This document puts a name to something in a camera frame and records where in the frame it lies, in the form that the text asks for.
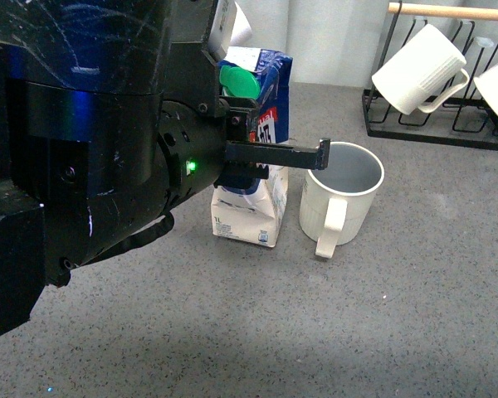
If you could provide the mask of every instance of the white carton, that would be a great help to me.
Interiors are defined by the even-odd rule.
[[[250,195],[224,187],[212,196],[214,235],[275,247],[288,197],[288,167],[270,166],[268,180],[261,180]]]

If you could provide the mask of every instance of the white wall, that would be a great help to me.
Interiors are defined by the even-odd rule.
[[[253,38],[247,47],[286,51],[289,0],[236,0],[251,24]]]
[[[293,81],[362,85],[369,77],[387,0],[290,0],[287,51]]]

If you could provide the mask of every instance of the speckled countertop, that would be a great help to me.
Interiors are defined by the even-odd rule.
[[[386,170],[332,260],[300,229],[302,171],[272,250],[213,236],[208,189],[162,240],[47,288],[0,337],[0,397],[498,397],[498,152],[369,138],[359,99],[291,88],[292,142]]]

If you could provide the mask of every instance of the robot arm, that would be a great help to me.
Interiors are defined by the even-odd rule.
[[[258,163],[326,166],[329,140],[251,143],[257,103],[220,96],[210,37],[232,9],[0,0],[0,335],[71,269],[167,233],[205,187],[248,187]]]

